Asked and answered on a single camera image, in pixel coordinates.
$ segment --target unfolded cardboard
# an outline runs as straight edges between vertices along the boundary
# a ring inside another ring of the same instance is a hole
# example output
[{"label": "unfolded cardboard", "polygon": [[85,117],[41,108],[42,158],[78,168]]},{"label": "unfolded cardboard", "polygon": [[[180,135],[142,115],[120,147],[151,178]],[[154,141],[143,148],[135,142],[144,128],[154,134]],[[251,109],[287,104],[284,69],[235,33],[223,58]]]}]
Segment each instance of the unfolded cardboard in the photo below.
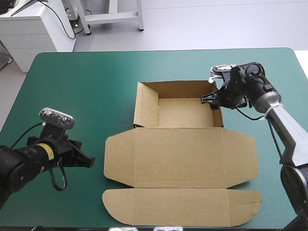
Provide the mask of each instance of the unfolded cardboard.
[{"label": "unfolded cardboard", "polygon": [[105,191],[103,202],[129,225],[230,227],[248,222],[261,196],[228,189],[118,189]]},{"label": "unfolded cardboard", "polygon": [[221,110],[201,104],[208,81],[138,83],[135,129],[109,137],[104,174],[132,189],[103,203],[130,225],[230,227],[259,210],[255,191],[228,187],[257,177],[255,140],[223,129]]},{"label": "unfolded cardboard", "polygon": [[131,225],[235,226],[258,211],[255,191],[227,190],[257,176],[253,138],[223,128],[135,128],[106,141],[104,174],[135,187],[103,202]]},{"label": "unfolded cardboard", "polygon": [[208,81],[140,82],[135,127],[223,127],[221,110],[201,104],[201,96],[216,89]]}]

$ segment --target green tabletop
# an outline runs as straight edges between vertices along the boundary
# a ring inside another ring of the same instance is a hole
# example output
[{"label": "green tabletop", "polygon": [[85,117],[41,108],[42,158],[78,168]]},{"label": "green tabletop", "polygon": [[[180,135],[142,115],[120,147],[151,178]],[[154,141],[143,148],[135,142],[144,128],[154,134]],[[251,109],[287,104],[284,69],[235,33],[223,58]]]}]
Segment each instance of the green tabletop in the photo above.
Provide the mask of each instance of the green tabletop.
[{"label": "green tabletop", "polygon": [[[67,133],[83,142],[82,151],[96,157],[93,168],[67,168],[68,188],[57,192],[48,172],[13,194],[0,210],[0,226],[107,227],[121,226],[104,208],[106,189],[127,186],[103,175],[105,140],[132,128],[138,81],[208,79],[218,64],[264,65],[267,78],[282,95],[285,108],[307,130],[308,84],[290,49],[207,51],[130,51],[39,54],[18,94],[0,134],[11,145],[40,121],[39,111],[51,107],[72,115],[76,125]],[[251,116],[254,109],[243,109]],[[279,156],[267,122],[250,121],[223,109],[225,128],[255,137],[259,176],[235,186],[257,190],[262,204],[241,228],[282,228],[295,217],[280,181]],[[39,135],[35,128],[27,136]],[[26,144],[22,139],[19,147]]]}]

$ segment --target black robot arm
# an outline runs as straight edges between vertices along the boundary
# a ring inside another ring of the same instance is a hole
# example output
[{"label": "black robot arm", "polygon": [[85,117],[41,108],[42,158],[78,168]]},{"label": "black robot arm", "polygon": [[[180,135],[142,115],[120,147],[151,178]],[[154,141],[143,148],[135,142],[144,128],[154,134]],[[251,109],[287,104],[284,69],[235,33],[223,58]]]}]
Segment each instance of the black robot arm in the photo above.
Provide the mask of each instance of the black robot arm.
[{"label": "black robot arm", "polygon": [[[29,137],[27,146],[11,149],[0,146],[0,209],[11,193],[23,188],[38,174],[49,171],[54,188],[62,191],[67,187],[64,167],[92,167],[95,158],[88,157],[81,150],[81,142],[68,139],[65,134],[75,121],[72,116],[50,108],[40,112],[44,128],[38,138]],[[64,186],[56,184],[53,168],[59,167]]]},{"label": "black robot arm", "polygon": [[[202,103],[212,109],[219,106],[237,109],[254,107],[264,113],[280,154],[281,180],[297,213],[284,230],[308,230],[308,133],[284,109],[281,96],[266,79],[261,64],[220,65],[211,68],[210,83],[221,78],[224,83],[216,92],[202,96]],[[281,154],[272,127],[285,146]]]}]

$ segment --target cabinet drawer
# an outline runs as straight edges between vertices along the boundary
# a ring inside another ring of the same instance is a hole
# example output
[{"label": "cabinet drawer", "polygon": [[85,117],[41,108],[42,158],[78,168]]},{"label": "cabinet drawer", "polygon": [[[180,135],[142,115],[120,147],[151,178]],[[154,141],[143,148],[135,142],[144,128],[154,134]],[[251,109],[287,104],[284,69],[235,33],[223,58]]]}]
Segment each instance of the cabinet drawer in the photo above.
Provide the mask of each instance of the cabinet drawer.
[{"label": "cabinet drawer", "polygon": [[54,47],[54,44],[48,34],[0,35],[0,40],[7,49]]},{"label": "cabinet drawer", "polygon": [[48,34],[41,19],[0,21],[0,35]]}]

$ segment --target gray floor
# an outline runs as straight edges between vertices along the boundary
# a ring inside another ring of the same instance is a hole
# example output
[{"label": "gray floor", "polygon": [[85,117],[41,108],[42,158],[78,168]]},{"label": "gray floor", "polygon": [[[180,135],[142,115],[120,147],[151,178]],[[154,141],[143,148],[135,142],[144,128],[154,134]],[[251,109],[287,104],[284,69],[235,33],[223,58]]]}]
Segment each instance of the gray floor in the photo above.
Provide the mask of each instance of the gray floor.
[{"label": "gray floor", "polygon": [[[289,47],[308,76],[308,0],[143,0],[138,22],[95,25],[77,35],[74,51],[141,51]],[[92,13],[108,3],[84,0]],[[136,8],[119,0],[120,11]],[[25,79],[17,64],[0,71],[0,129]]]}]

